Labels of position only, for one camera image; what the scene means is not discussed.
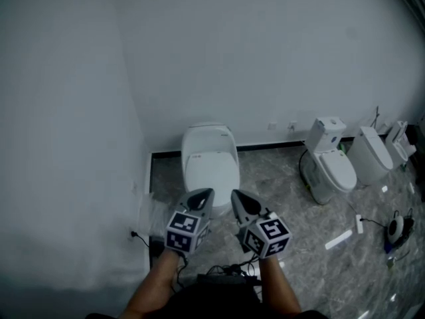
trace toilet seat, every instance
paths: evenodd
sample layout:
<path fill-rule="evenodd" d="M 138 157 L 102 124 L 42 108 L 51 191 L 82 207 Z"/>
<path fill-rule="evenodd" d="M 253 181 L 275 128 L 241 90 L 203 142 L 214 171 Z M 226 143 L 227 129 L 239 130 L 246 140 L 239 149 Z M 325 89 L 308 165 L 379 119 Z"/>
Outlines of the toilet seat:
<path fill-rule="evenodd" d="M 233 189 L 239 188 L 239 167 L 228 152 L 192 154 L 187 161 L 185 187 L 188 191 L 213 188 L 213 207 L 226 205 Z"/>
<path fill-rule="evenodd" d="M 361 134 L 376 161 L 383 169 L 391 170 L 393 167 L 391 156 L 375 129 L 362 126 Z"/>
<path fill-rule="evenodd" d="M 400 142 L 396 142 L 396 143 L 393 143 L 393 144 L 394 144 L 394 148 L 396 148 L 396 151 L 398 152 L 398 154 L 400 155 L 402 160 L 407 162 L 408 157 L 407 157 L 406 150 L 404 150 L 404 148 L 402 147 Z"/>
<path fill-rule="evenodd" d="M 315 155 L 320 170 L 336 190 L 347 193 L 354 189 L 357 183 L 356 172 L 348 157 L 341 150 Z"/>

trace toilet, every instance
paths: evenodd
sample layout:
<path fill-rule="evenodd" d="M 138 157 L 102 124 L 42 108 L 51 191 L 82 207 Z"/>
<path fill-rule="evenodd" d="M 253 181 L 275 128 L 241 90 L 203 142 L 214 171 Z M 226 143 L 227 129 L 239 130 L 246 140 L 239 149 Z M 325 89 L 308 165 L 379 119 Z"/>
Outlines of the toilet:
<path fill-rule="evenodd" d="M 407 163 L 408 154 L 402 145 L 402 139 L 407 128 L 407 122 L 397 121 L 385 138 L 385 146 L 392 159 L 393 169 Z"/>
<path fill-rule="evenodd" d="M 183 136 L 181 165 L 186 191 L 213 188 L 211 219 L 230 211 L 230 195 L 239 189 L 239 160 L 230 129 L 221 123 L 197 123 Z"/>
<path fill-rule="evenodd" d="M 305 141 L 308 154 L 301 177 L 318 204 L 324 205 L 335 194 L 349 193 L 356 186 L 351 162 L 337 149 L 346 128 L 339 117 L 316 118 Z"/>
<path fill-rule="evenodd" d="M 374 128 L 361 126 L 347 153 L 363 185 L 382 179 L 393 167 L 392 159 Z"/>

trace tiled floor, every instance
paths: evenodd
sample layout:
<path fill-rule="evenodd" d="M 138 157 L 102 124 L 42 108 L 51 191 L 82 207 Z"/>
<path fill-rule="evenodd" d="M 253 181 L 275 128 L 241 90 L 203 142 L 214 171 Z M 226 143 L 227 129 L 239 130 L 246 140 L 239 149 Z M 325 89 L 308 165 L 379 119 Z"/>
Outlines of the tiled floor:
<path fill-rule="evenodd" d="M 290 246 L 279 256 L 303 310 L 316 309 L 330 318 L 354 318 L 369 311 L 366 318 L 402 318 L 407 310 L 425 299 L 425 208 L 418 193 L 408 191 L 414 170 L 398 168 L 380 183 L 356 187 L 346 197 L 334 197 L 327 205 L 314 203 L 298 173 L 298 159 L 304 148 L 280 148 L 240 152 L 241 189 L 269 202 L 269 208 L 283 217 L 294 234 Z M 383 192 L 382 186 L 388 187 Z M 174 207 L 185 192 L 180 158 L 155 159 L 152 191 L 155 199 Z M 388 270 L 384 252 L 384 231 L 364 222 L 357 234 L 355 212 L 387 224 L 398 209 L 406 215 L 413 208 L 415 232 L 395 252 L 410 251 Z M 348 229 L 354 234 L 346 242 L 325 250 L 325 243 Z M 181 278 L 189 281 L 213 265 L 240 263 L 243 255 L 236 237 L 238 226 L 232 212 L 214 220 L 208 240 L 190 258 Z"/>

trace black shirt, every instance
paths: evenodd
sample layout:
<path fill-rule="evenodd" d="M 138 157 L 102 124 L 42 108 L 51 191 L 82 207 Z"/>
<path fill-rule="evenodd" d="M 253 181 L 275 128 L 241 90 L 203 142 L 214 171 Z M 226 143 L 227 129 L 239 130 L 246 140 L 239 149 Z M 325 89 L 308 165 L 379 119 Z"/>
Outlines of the black shirt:
<path fill-rule="evenodd" d="M 262 304 L 252 286 L 245 284 L 194 284 L 173 295 L 168 304 L 150 318 L 284 318 Z M 109 318 L 91 314 L 87 319 Z M 316 311 L 303 312 L 297 319 L 326 319 Z"/>

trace fiducial marker cube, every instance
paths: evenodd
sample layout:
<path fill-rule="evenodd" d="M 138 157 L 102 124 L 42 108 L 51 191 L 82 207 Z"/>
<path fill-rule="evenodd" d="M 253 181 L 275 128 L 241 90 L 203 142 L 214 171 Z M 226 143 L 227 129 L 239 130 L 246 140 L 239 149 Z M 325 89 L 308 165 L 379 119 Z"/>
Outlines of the fiducial marker cube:
<path fill-rule="evenodd" d="M 175 211 L 165 237 L 165 246 L 184 254 L 191 254 L 207 237 L 209 221 L 200 217 Z"/>
<path fill-rule="evenodd" d="M 283 252 L 292 234 L 279 218 L 259 219 L 245 231 L 244 244 L 261 259 Z"/>

